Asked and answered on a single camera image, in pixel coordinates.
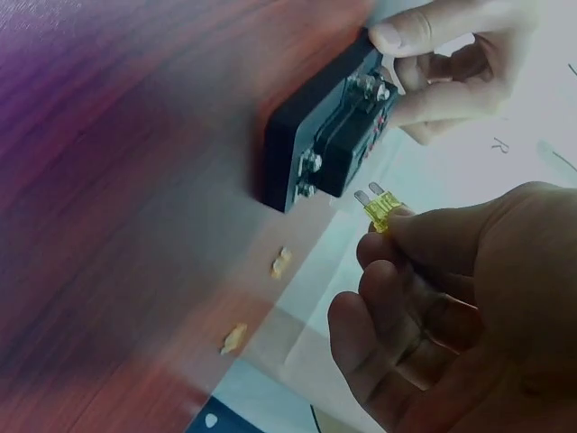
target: fuse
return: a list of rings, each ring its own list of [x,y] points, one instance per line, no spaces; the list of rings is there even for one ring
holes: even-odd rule
[[[390,211],[403,204],[392,193],[381,188],[378,183],[372,182],[369,184],[369,189],[377,196],[375,199],[371,200],[364,191],[357,191],[354,196],[364,206],[364,211],[371,219],[377,232],[384,233],[388,228],[387,221]]]

